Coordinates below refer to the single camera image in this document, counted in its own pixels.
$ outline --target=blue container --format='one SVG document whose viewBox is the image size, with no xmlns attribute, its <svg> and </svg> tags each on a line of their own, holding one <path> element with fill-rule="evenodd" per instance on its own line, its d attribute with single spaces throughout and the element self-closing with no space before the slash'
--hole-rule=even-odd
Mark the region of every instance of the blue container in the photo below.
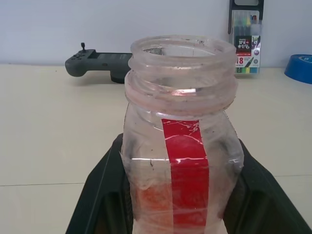
<svg viewBox="0 0 312 234">
<path fill-rule="evenodd" d="M 285 75 L 300 82 L 312 84 L 312 55 L 293 55 Z"/>
</svg>

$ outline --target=beige table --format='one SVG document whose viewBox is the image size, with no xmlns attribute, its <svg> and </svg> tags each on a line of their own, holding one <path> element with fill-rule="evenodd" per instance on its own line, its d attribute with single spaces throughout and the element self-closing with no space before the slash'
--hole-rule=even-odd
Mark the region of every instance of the beige table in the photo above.
<svg viewBox="0 0 312 234">
<path fill-rule="evenodd" d="M 0 65 L 0 233 L 64 233 L 87 175 L 122 132 L 108 73 Z M 251 154 L 312 226 L 312 86 L 282 69 L 239 81 L 227 110 Z"/>
</svg>

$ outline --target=clear plastic bottle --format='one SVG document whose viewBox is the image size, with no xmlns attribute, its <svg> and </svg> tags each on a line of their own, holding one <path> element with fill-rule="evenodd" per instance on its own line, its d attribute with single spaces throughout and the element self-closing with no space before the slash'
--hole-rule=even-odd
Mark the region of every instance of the clear plastic bottle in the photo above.
<svg viewBox="0 0 312 234">
<path fill-rule="evenodd" d="M 195 36 L 131 46 L 122 160 L 136 234 L 213 234 L 243 167 L 224 110 L 233 102 L 235 48 Z"/>
</svg>

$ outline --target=game controller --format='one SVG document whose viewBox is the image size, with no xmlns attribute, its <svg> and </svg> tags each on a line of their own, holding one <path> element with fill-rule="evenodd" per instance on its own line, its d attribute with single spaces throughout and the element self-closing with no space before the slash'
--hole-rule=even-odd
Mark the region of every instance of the game controller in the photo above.
<svg viewBox="0 0 312 234">
<path fill-rule="evenodd" d="M 124 83 L 126 74 L 130 71 L 128 61 L 131 53 L 98 53 L 94 49 L 85 49 L 73 55 L 65 62 L 65 68 L 73 77 L 81 77 L 87 71 L 110 71 L 111 80 L 116 83 Z"/>
</svg>

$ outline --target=red label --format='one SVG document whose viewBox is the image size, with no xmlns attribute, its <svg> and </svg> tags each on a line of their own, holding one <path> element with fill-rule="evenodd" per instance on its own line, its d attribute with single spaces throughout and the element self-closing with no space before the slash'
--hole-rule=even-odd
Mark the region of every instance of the red label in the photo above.
<svg viewBox="0 0 312 234">
<path fill-rule="evenodd" d="M 240 57 L 250 57 L 252 54 L 251 52 L 240 52 L 240 53 L 236 53 L 236 55 Z"/>
<path fill-rule="evenodd" d="M 171 164 L 174 230 L 206 226 L 209 167 L 199 121 L 162 119 Z"/>
</svg>

